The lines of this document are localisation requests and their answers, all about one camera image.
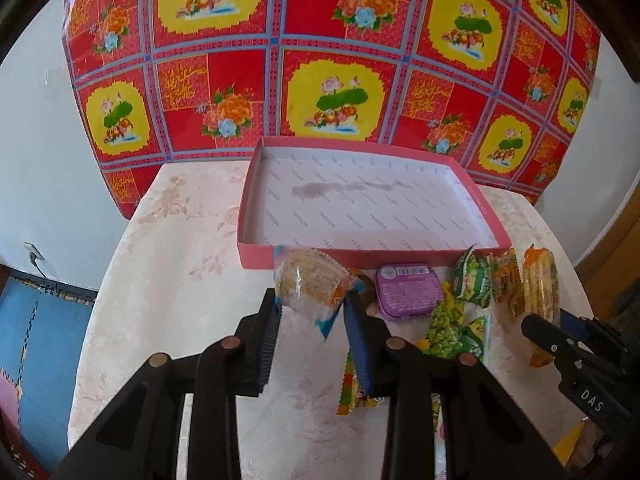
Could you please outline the green pea packet front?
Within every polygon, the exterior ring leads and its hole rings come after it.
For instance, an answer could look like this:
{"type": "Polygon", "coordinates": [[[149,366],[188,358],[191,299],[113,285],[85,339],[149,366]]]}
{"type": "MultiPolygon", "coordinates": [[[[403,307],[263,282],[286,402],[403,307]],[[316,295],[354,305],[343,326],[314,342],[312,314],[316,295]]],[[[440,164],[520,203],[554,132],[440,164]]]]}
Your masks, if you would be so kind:
{"type": "Polygon", "coordinates": [[[420,341],[427,356],[454,359],[469,353],[484,360],[489,335],[489,318],[477,316],[469,323],[464,320],[463,306],[457,302],[439,301],[431,314],[431,324],[420,341]]]}

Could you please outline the colourful fruit candy packet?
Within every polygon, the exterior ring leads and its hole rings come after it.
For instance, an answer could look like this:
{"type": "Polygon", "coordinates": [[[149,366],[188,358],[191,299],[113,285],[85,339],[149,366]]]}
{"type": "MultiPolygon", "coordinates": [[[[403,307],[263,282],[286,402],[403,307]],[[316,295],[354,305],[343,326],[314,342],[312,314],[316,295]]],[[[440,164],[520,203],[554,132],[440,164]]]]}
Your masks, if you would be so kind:
{"type": "Polygon", "coordinates": [[[524,289],[518,258],[513,248],[500,255],[490,255],[491,292],[496,304],[508,306],[513,317],[525,312],[524,289]]]}

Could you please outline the white wall socket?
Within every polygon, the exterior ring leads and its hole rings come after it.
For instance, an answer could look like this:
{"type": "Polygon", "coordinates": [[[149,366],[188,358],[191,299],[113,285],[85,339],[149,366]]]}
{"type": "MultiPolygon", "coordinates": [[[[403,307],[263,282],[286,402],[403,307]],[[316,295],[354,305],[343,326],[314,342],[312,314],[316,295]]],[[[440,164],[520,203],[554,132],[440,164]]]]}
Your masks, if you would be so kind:
{"type": "Polygon", "coordinates": [[[32,264],[35,264],[37,261],[43,261],[44,260],[43,255],[41,255],[41,252],[31,242],[25,242],[24,243],[24,247],[26,249],[26,252],[28,253],[29,261],[32,264]]]}

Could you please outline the orange-ended long cracker pack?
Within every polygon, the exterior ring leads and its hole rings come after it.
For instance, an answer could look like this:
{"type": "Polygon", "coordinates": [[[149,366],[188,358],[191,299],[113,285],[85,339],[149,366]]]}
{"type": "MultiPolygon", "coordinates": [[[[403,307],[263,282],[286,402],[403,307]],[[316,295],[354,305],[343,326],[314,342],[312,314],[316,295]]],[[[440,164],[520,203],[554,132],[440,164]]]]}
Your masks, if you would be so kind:
{"type": "Polygon", "coordinates": [[[553,252],[530,246],[524,252],[523,290],[525,313],[539,315],[559,327],[560,285],[553,252]]]}

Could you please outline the small orange candy packet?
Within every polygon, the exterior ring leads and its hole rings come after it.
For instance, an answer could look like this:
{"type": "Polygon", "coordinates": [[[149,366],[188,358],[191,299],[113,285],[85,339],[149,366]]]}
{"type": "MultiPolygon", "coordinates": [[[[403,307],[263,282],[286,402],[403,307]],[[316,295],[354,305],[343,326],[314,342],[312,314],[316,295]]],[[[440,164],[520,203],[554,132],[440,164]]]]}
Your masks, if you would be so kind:
{"type": "Polygon", "coordinates": [[[359,385],[352,352],[346,353],[345,367],[342,377],[340,398],[338,399],[337,416],[347,416],[357,408],[376,408],[387,403],[386,398],[368,396],[359,385]]]}

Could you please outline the purple plastic snack tub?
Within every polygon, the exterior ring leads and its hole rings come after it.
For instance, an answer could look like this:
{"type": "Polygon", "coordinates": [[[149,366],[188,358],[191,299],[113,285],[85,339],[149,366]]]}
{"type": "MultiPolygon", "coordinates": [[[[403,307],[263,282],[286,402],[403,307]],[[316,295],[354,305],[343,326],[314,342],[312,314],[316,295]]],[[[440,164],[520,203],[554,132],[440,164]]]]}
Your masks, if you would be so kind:
{"type": "Polygon", "coordinates": [[[406,320],[430,315],[444,291],[426,264],[386,264],[375,273],[376,296],[383,318],[406,320]]]}

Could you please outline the green pea snack packet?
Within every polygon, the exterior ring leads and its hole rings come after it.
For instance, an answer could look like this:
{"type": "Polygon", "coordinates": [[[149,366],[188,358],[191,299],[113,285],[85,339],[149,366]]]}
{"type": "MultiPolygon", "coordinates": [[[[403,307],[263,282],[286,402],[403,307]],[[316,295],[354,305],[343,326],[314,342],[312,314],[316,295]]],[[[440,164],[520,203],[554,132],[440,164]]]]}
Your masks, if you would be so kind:
{"type": "Polygon", "coordinates": [[[491,268],[489,259],[468,248],[450,273],[452,293],[459,300],[485,309],[490,303],[491,268]]]}

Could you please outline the blue-ended clear rice cracker pack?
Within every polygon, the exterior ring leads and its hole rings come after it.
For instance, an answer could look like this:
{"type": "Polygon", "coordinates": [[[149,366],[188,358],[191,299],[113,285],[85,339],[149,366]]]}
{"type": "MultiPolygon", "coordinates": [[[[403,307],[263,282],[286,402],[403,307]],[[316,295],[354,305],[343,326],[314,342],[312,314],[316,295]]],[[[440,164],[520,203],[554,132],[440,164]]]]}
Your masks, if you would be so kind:
{"type": "Polygon", "coordinates": [[[314,324],[323,339],[332,332],[348,293],[366,290],[361,278],[314,248],[274,248],[273,279],[279,304],[314,324]]]}

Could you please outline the blue foam floor mat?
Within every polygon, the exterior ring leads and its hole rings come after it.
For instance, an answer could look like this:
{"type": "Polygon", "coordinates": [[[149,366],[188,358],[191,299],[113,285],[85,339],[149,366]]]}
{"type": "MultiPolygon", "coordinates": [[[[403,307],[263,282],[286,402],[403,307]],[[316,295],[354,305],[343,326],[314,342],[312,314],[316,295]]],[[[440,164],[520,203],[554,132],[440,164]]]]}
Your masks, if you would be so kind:
{"type": "Polygon", "coordinates": [[[67,453],[75,380],[96,292],[1,270],[1,425],[38,476],[67,453]]]}

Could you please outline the red floral wall cloth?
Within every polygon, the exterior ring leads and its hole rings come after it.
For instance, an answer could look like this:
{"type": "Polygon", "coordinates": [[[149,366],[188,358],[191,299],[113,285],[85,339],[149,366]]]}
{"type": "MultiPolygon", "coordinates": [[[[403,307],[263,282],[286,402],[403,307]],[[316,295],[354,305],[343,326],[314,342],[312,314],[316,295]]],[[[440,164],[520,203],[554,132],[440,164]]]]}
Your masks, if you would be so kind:
{"type": "Polygon", "coordinates": [[[592,88],[575,0],[64,0],[62,43],[99,170],[130,217],[160,167],[264,136],[455,159],[536,202],[592,88]]]}

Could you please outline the wooden furniture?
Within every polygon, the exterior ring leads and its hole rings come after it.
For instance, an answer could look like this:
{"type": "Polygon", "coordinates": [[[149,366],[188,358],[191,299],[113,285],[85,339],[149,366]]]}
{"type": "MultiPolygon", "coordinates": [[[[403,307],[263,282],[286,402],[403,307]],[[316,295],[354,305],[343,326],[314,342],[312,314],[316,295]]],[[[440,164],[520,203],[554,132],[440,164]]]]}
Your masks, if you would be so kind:
{"type": "Polygon", "coordinates": [[[611,321],[614,302],[639,278],[639,192],[635,192],[612,228],[576,266],[593,314],[611,321]]]}

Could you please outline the pink shallow cardboard box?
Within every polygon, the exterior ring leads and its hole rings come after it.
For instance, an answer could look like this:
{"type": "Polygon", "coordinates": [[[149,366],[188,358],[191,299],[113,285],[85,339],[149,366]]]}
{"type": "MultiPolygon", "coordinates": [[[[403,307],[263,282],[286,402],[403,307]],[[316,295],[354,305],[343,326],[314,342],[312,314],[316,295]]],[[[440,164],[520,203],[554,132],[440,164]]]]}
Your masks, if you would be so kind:
{"type": "Polygon", "coordinates": [[[451,157],[399,146],[263,136],[248,165],[236,247],[270,270],[278,246],[311,247],[343,266],[451,266],[468,249],[502,254],[509,234],[451,157]]]}

